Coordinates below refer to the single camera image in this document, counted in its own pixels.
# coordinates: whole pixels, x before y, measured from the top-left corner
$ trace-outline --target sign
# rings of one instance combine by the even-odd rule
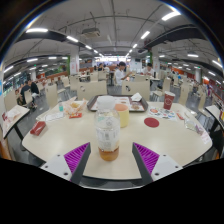
[[[0,80],[0,96],[2,95],[2,80]]]

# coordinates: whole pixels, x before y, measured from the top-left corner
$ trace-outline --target column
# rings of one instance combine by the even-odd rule
[[[5,64],[4,62],[2,62],[2,64],[0,65],[0,124],[1,126],[3,124],[2,114],[6,111],[4,97],[3,97],[4,70],[5,70]]]
[[[32,80],[32,81],[36,81],[36,70],[32,70],[31,71],[31,75],[30,75],[30,79]]]
[[[70,55],[70,75],[77,74],[79,72],[79,47],[71,47]]]

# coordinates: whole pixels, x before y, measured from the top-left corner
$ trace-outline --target dining table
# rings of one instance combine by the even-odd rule
[[[163,108],[163,102],[147,102],[148,106]],[[204,132],[205,129],[187,108],[173,103],[171,110],[180,113],[186,119],[194,121]],[[56,105],[48,114],[59,112]],[[57,154],[66,154],[71,150],[90,143],[91,154],[86,163],[84,177],[106,180],[139,180],[141,175],[132,154],[133,143],[143,145],[159,155],[167,154],[181,166],[186,166],[198,159],[212,147],[212,141],[203,142],[195,131],[187,129],[184,121],[176,116],[176,121],[158,118],[159,126],[150,128],[144,120],[149,117],[148,111],[129,112],[129,123],[120,130],[119,155],[114,161],[104,161],[99,148],[94,124],[95,112],[85,107],[81,118],[61,119],[46,122],[46,127],[39,136],[28,134],[22,145],[30,153],[43,161],[49,161]]]

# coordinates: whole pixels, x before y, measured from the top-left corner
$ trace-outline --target plastic bottle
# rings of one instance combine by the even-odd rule
[[[120,116],[112,96],[97,98],[98,111],[95,114],[96,136],[99,153],[106,161],[115,160],[119,154]]]

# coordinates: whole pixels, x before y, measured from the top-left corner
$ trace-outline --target cafeteria table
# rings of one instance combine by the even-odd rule
[[[16,116],[16,118],[13,120],[13,123],[10,125],[10,127],[8,128],[8,131],[5,133],[4,135],[4,139],[7,138],[7,136],[9,135],[9,133],[12,131],[12,129],[14,128],[16,133],[18,134],[19,138],[21,140],[23,140],[23,135],[21,134],[17,124],[25,117],[27,116],[27,114],[29,114],[30,110],[25,108],[25,107],[22,107],[22,106],[19,106],[19,105],[16,105],[15,107],[13,107],[12,109],[16,109],[20,112],[20,114],[18,116]]]
[[[147,103],[150,106],[163,107],[162,102]],[[182,116],[185,112],[188,112],[187,108],[176,103],[173,103],[171,109],[178,111]],[[59,112],[58,105],[49,111],[49,113],[56,112]],[[121,128],[119,156],[116,160],[108,162],[104,161],[99,155],[94,125],[95,112],[89,111],[86,107],[83,109],[82,115],[82,118],[69,119],[67,115],[64,118],[47,122],[39,136],[31,135],[28,132],[22,142],[23,146],[35,156],[48,161],[58,153],[66,154],[90,142],[91,154],[83,176],[124,181],[141,179],[132,154],[133,142],[141,144],[160,155],[168,154],[181,166],[199,158],[212,146],[211,139],[204,144],[201,136],[186,129],[184,121],[178,117],[177,121],[158,119],[159,127],[150,128],[144,124],[147,111],[130,112],[128,126]],[[200,125],[193,115],[188,113],[188,116],[190,120]]]
[[[212,105],[205,107],[205,109],[215,118],[215,123],[220,125],[222,131],[224,132],[224,122],[219,118],[220,110],[217,108],[217,106]]]

